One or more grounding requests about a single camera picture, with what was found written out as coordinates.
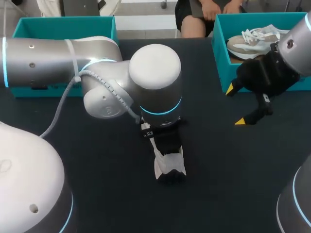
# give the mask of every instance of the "dark table surface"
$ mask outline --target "dark table surface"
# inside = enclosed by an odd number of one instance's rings
[[[130,116],[94,119],[80,98],[68,99],[47,140],[64,162],[79,233],[279,233],[277,198],[311,151],[311,93],[288,92],[274,101],[273,116],[234,126],[256,107],[255,97],[221,92],[210,39],[123,40],[123,58],[151,43],[181,59],[188,179],[158,184],[150,145]],[[0,120],[41,134],[58,101],[1,91]]]

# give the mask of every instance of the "silver robot arm segment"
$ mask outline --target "silver robot arm segment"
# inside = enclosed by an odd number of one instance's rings
[[[118,45],[106,37],[71,40],[4,38],[0,87],[38,87],[68,83],[78,70],[90,70],[107,82],[131,106],[134,102],[144,120],[160,127],[180,117],[181,64],[178,55],[164,45],[139,49],[123,61]],[[81,77],[87,112],[97,118],[112,118],[126,110],[116,96],[98,80]]]
[[[311,75],[311,12],[280,40],[278,51],[291,69]]]

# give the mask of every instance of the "gray cable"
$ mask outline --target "gray cable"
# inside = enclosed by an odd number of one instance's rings
[[[101,84],[103,84],[117,98],[117,100],[127,110],[127,112],[130,114],[130,116],[135,119],[136,123],[139,124],[140,117],[133,112],[133,110],[125,103],[125,101],[117,94],[117,92],[108,83],[106,83],[100,76],[96,75],[94,72],[89,71],[89,70],[83,70],[79,73],[79,77],[81,77],[83,75],[91,76],[92,78],[98,80]],[[76,78],[77,77],[73,77],[71,79],[71,81],[69,82],[68,86],[66,87],[66,89],[62,95],[62,98],[60,99],[60,102],[57,106],[53,121],[50,124],[50,126],[48,127],[48,129],[43,134],[40,135],[41,138],[44,138],[46,135],[48,135],[52,131],[54,126],[56,125],[58,118],[59,118],[59,115],[61,113],[61,110],[63,108],[64,102],[66,100],[66,97],[67,97],[69,91],[71,90],[72,86],[76,83],[76,80],[77,80]]]
[[[48,127],[48,129],[40,135],[41,138],[44,138],[46,135],[48,135],[52,129],[54,128],[54,126],[56,125],[57,121],[58,121],[58,118],[59,118],[59,115],[60,115],[60,112],[63,108],[63,105],[64,105],[64,102],[65,102],[65,99],[69,93],[69,91],[71,90],[72,86],[76,83],[76,80],[75,80],[75,77],[73,77],[71,79],[71,81],[69,82],[68,86],[66,87],[63,95],[62,95],[62,98],[60,99],[60,102],[57,106],[57,109],[56,109],[56,112],[55,112],[55,116],[53,118],[53,121],[52,123],[50,124],[50,126]]]
[[[6,37],[6,0],[3,1],[3,37]]]

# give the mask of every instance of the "cardboard box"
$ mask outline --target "cardboard box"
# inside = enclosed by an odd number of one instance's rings
[[[241,63],[231,59],[228,54],[226,40],[241,35],[246,29],[262,28],[270,24],[281,30],[291,30],[306,13],[246,13],[246,14],[221,14],[216,16],[212,47],[217,65],[222,91],[226,92],[231,81],[236,78],[236,72]],[[302,78],[300,82],[288,90],[311,90],[311,78]]]
[[[13,38],[36,39],[80,39],[91,36],[106,36],[118,43],[114,17],[40,17],[21,18]],[[10,88],[16,98],[22,97],[60,97],[67,83],[47,85],[45,87]],[[80,84],[74,85],[70,97],[81,97]]]

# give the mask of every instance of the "sneaker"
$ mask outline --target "sneaker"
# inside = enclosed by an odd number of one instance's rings
[[[148,128],[150,128],[148,123],[143,123],[141,125],[142,130]],[[163,155],[156,148],[156,143],[153,138],[150,138],[150,142],[155,153],[155,178],[162,183],[182,182],[186,176],[182,147],[180,147],[179,153]]]
[[[254,59],[266,55],[271,49],[270,45],[279,41],[288,30],[279,30],[273,25],[264,28],[246,30],[242,35],[230,38],[227,42],[229,53],[239,59]]]

